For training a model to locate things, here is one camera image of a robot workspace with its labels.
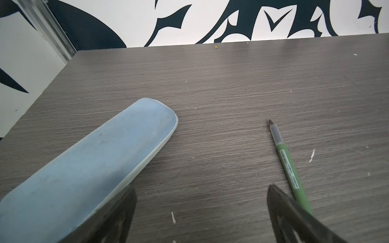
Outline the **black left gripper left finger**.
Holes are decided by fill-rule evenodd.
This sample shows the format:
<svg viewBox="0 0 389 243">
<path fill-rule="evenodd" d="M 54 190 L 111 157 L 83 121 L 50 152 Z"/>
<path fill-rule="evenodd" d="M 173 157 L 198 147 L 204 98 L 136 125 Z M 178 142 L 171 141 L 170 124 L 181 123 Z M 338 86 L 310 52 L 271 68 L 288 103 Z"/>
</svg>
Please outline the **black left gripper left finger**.
<svg viewBox="0 0 389 243">
<path fill-rule="evenodd" d="M 133 185 L 126 186 L 89 219 L 83 222 L 62 243 L 124 243 L 127 240 L 137 195 Z"/>
</svg>

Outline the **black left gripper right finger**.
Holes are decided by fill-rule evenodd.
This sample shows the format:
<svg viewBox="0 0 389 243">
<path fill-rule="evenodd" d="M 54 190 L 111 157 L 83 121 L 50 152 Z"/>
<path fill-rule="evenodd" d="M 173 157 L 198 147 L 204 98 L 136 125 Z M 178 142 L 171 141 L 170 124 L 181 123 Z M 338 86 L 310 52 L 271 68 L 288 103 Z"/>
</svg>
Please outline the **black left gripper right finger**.
<svg viewBox="0 0 389 243">
<path fill-rule="evenodd" d="M 276 185 L 267 190 L 267 207 L 278 243 L 346 243 Z"/>
</svg>

